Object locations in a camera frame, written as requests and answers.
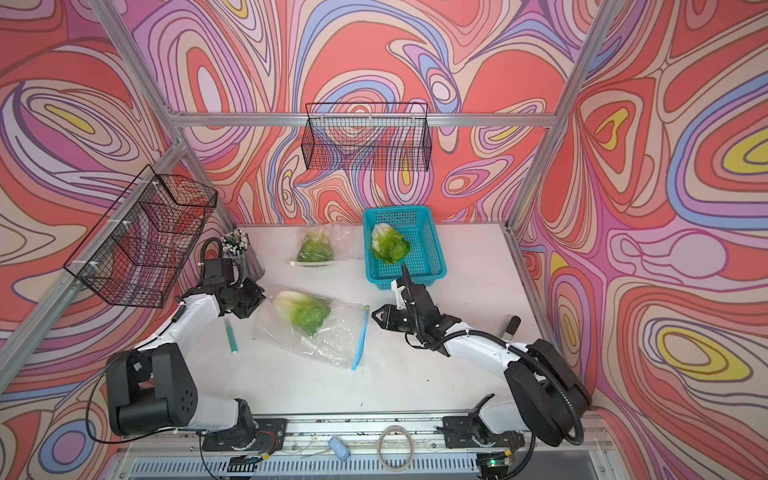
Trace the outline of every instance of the blue plastic basket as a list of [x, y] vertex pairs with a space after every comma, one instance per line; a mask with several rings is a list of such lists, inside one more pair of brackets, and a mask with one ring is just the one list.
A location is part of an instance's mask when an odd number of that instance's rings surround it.
[[402, 276], [402, 267], [399, 263], [388, 265], [373, 255], [371, 232], [378, 223], [388, 223], [411, 243], [411, 251], [401, 263], [404, 262], [408, 266], [414, 283], [429, 286], [448, 272], [442, 257], [435, 221], [428, 207], [410, 205], [371, 208], [362, 216], [366, 242], [366, 275], [368, 281], [374, 283], [379, 290], [389, 290], [392, 281]]

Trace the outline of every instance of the ziplock bag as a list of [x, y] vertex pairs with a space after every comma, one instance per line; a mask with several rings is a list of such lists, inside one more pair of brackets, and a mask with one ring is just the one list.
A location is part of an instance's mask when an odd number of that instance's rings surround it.
[[353, 253], [352, 226], [348, 223], [325, 223], [299, 229], [296, 256], [291, 266], [323, 266], [358, 260]]
[[257, 310], [253, 338], [343, 369], [356, 369], [368, 309], [294, 290], [280, 290]]

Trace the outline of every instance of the black cable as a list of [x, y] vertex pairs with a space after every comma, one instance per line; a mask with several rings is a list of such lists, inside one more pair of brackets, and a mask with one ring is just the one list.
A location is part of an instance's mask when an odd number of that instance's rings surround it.
[[240, 268], [240, 264], [238, 262], [236, 262], [235, 260], [232, 260], [232, 263], [237, 265], [237, 280], [235, 280], [234, 282], [230, 283], [227, 286], [231, 286], [233, 288], [237, 288], [243, 282], [243, 269]]
[[127, 354], [133, 352], [133, 350], [126, 351], [123, 355], [116, 356], [112, 359], [111, 362], [107, 364], [107, 366], [104, 367], [104, 370], [101, 370], [101, 374], [99, 374], [98, 378], [96, 378], [96, 383], [94, 383], [94, 388], [91, 390], [91, 394], [88, 397], [88, 403], [85, 404], [85, 432], [88, 433], [88, 436], [96, 443], [101, 443], [102, 445], [117, 445], [120, 443], [129, 443], [133, 442], [134, 440], [140, 440], [145, 439], [148, 436], [155, 435], [157, 433], [163, 432], [163, 429], [155, 430], [154, 432], [148, 433], [146, 435], [141, 435], [138, 437], [133, 437], [132, 439], [127, 440], [116, 440], [113, 442], [109, 442], [107, 440], [97, 439], [96, 436], [91, 433], [91, 422], [88, 420], [91, 414], [91, 404], [94, 399], [94, 395], [96, 394], [96, 388], [98, 387], [98, 383], [101, 381], [101, 379], [104, 377], [104, 374], [107, 372], [107, 369], [112, 366], [113, 363], [117, 362], [119, 359], [123, 358]]
[[567, 432], [563, 432], [563, 437], [573, 445], [581, 445], [582, 443], [584, 443], [584, 426], [581, 424], [581, 419], [579, 418], [578, 413], [576, 412], [576, 408], [574, 407], [574, 404], [571, 402], [571, 399], [568, 397], [568, 393], [565, 391], [565, 387], [563, 387], [563, 385], [560, 383], [557, 377], [555, 377], [554, 374], [550, 372], [547, 367], [545, 367], [541, 362], [539, 362], [536, 358], [534, 358], [530, 353], [523, 352], [522, 350], [514, 347], [513, 345], [508, 345], [504, 340], [498, 338], [496, 335], [492, 335], [491, 333], [483, 332], [481, 330], [474, 330], [474, 329], [449, 333], [448, 335], [442, 337], [440, 340], [437, 340], [436, 342], [430, 343], [428, 345], [424, 345], [424, 348], [433, 350], [441, 346], [443, 343], [448, 342], [449, 340], [453, 340], [455, 338], [459, 338], [460, 336], [465, 336], [465, 335], [481, 336], [482, 338], [489, 339], [492, 342], [495, 342], [498, 345], [505, 347], [510, 352], [519, 356], [520, 360], [522, 360], [523, 362], [527, 363], [530, 367], [532, 367], [537, 374], [545, 377], [550, 382], [554, 390], [563, 399], [563, 403], [565, 404], [565, 409], [568, 411], [568, 414], [571, 416], [571, 419], [574, 421], [574, 436], [570, 436]]
[[216, 246], [219, 248], [219, 256], [217, 258], [221, 258], [221, 256], [223, 255], [224, 248], [221, 245], [221, 240], [219, 240], [218, 238], [216, 237], [207, 238], [203, 242], [203, 246], [200, 248], [200, 279], [197, 281], [197, 285], [192, 286], [189, 290], [184, 292], [184, 295], [181, 296], [182, 298], [192, 293], [192, 290], [195, 290], [196, 288], [200, 288], [203, 286], [203, 278], [205, 277], [205, 251], [208, 249], [208, 245], [211, 245], [212, 243], [215, 243]]
[[422, 325], [422, 322], [419, 319], [419, 315], [416, 312], [416, 305], [413, 299], [413, 293], [411, 293], [411, 285], [413, 284], [413, 282], [411, 281], [411, 273], [408, 271], [408, 267], [404, 263], [401, 265], [401, 268], [402, 268], [402, 283], [405, 286], [405, 291], [406, 291], [406, 294], [408, 295], [408, 298], [405, 299], [405, 304], [406, 304], [406, 310], [408, 311], [408, 318], [409, 318], [411, 330], [413, 331], [414, 335], [416, 335], [416, 339], [419, 341], [419, 343], [424, 345], [426, 343], [426, 341], [424, 340], [424, 326]]
[[535, 447], [536, 447], [536, 435], [532, 433], [531, 441], [528, 443], [528, 452], [525, 454], [525, 457], [523, 457], [522, 462], [520, 462], [520, 465], [516, 466], [514, 470], [509, 472], [507, 475], [504, 475], [503, 477], [499, 478], [498, 480], [509, 480], [512, 477], [518, 476], [518, 474], [523, 471], [523, 468], [525, 468], [528, 462], [531, 461], [531, 457], [533, 456], [533, 449]]
[[408, 343], [408, 346], [410, 346], [412, 349], [417, 349], [417, 350], [424, 350], [424, 349], [425, 349], [423, 346], [413, 345], [413, 344], [412, 344], [412, 343], [411, 343], [411, 342], [408, 340], [408, 333], [406, 333], [406, 343]]
[[205, 467], [205, 471], [208, 472], [208, 475], [210, 475], [210, 477], [213, 478], [214, 480], [221, 480], [219, 477], [211, 473], [210, 468], [208, 468], [208, 464], [205, 462], [205, 457], [203, 457], [203, 434], [200, 432], [197, 432], [197, 443], [198, 445], [200, 445], [200, 460], [202, 460], [203, 462], [203, 467]]

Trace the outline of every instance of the metal grate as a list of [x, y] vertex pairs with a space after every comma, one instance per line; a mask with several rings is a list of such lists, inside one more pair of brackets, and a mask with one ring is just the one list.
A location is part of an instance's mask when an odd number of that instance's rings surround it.
[[432, 135], [425, 103], [306, 104], [307, 170], [428, 171]]
[[[402, 465], [406, 454], [385, 454], [390, 465]], [[334, 455], [273, 455], [256, 465], [228, 465], [226, 458], [206, 460], [214, 475], [231, 478], [251, 476], [257, 478], [296, 477], [298, 475], [390, 475], [379, 464], [376, 455], [352, 455], [346, 462], [341, 462]], [[421, 473], [478, 473], [476, 455], [463, 452], [417, 453], [406, 472]], [[189, 478], [210, 477], [199, 458], [139, 458], [131, 469], [130, 478]]]
[[161, 308], [216, 202], [213, 188], [155, 174], [82, 268], [70, 257], [65, 269], [110, 305]]

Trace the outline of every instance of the green marker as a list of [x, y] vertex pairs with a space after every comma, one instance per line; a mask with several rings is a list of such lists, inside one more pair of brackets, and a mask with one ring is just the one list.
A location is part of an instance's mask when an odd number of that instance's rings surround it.
[[237, 353], [237, 342], [235, 342], [235, 332], [232, 330], [232, 324], [230, 323], [230, 319], [225, 318], [224, 319], [224, 328], [227, 329], [227, 338], [230, 341], [230, 350], [232, 353]]

